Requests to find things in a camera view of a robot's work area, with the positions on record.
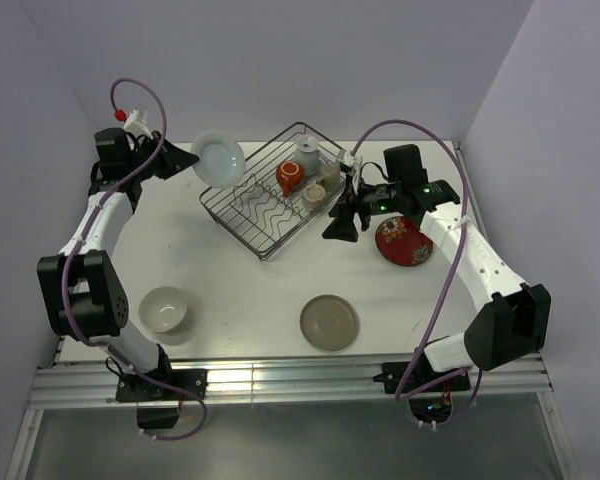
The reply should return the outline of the small brown speckled cup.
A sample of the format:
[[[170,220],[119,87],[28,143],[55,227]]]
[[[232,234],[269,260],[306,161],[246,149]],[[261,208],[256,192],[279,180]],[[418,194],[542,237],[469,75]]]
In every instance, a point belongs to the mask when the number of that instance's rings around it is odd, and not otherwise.
[[[327,192],[320,184],[309,184],[302,192],[302,203],[308,210],[318,208],[325,200]]]

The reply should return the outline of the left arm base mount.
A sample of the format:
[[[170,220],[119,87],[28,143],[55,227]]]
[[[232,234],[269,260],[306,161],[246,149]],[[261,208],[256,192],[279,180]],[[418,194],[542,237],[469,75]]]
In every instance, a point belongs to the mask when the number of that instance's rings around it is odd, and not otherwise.
[[[171,373],[170,384],[203,399],[207,387],[205,369],[177,369]],[[137,375],[122,375],[118,380],[115,401],[136,406],[136,423],[140,429],[163,433],[171,430],[182,410],[185,395],[146,382]]]

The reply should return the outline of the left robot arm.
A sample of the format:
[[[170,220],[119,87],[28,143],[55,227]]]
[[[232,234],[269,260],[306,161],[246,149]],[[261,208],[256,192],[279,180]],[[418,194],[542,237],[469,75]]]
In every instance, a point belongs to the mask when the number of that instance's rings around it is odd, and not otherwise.
[[[94,136],[98,159],[87,210],[69,242],[38,261],[36,271],[53,332],[102,349],[128,389],[163,399],[175,375],[163,347],[129,321],[129,302],[111,255],[142,194],[143,181],[167,180],[199,159],[157,131],[108,128]]]

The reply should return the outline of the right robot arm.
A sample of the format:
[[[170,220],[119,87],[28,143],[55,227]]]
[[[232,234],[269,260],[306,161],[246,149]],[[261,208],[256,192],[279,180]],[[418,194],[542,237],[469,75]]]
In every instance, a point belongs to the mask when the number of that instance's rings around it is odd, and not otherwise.
[[[326,239],[354,242],[374,215],[398,213],[452,263],[477,310],[465,332],[435,340],[413,365],[415,383],[432,390],[448,371],[462,367],[494,370],[544,347],[551,296],[541,284],[529,285],[500,258],[463,212],[463,201],[445,180],[431,181],[414,144],[385,150],[387,180],[370,185],[352,152],[339,152],[345,189],[330,212]]]

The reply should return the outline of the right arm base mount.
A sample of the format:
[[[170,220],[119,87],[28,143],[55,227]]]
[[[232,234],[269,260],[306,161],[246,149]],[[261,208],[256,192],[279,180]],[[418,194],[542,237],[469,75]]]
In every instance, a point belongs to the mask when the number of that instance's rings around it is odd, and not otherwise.
[[[380,373],[375,375],[372,380],[383,385],[385,394],[394,395],[408,365],[408,362],[385,362],[381,365]],[[429,361],[425,357],[421,357],[403,388],[403,394],[429,382],[437,381],[450,373],[451,371],[435,372]],[[470,388],[471,383],[467,373],[439,382],[424,390],[424,393],[436,393],[436,398],[412,397],[408,400],[411,413],[419,422],[425,424],[444,422],[450,418],[453,412],[452,394],[468,392]]]

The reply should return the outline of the small grey espresso cup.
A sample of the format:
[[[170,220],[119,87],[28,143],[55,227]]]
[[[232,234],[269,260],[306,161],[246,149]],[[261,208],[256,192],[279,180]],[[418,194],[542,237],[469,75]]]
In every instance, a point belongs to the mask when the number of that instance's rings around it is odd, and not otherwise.
[[[341,184],[340,169],[332,163],[324,164],[320,169],[320,176],[317,182],[327,191],[337,191]]]

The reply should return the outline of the orange black patterned cup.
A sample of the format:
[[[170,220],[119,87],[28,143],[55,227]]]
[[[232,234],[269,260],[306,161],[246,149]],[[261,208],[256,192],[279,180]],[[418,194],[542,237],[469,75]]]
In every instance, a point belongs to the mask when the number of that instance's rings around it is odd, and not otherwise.
[[[304,168],[296,161],[284,161],[276,168],[275,176],[282,190],[282,195],[287,198],[303,181]]]

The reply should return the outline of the light blue ceramic mug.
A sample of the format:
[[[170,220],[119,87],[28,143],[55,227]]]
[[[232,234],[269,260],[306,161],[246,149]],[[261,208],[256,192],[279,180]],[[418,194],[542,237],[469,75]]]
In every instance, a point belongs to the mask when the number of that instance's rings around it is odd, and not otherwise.
[[[305,176],[315,175],[321,166],[318,138],[310,134],[300,136],[295,142],[293,161],[303,168]]]

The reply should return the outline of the light blue saucer plate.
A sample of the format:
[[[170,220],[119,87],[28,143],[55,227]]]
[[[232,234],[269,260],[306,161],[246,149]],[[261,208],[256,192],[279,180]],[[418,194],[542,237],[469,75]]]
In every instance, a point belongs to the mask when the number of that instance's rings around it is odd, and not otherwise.
[[[192,142],[190,152],[198,157],[196,175],[208,186],[227,189],[236,186],[246,171],[242,148],[225,131],[208,130]]]

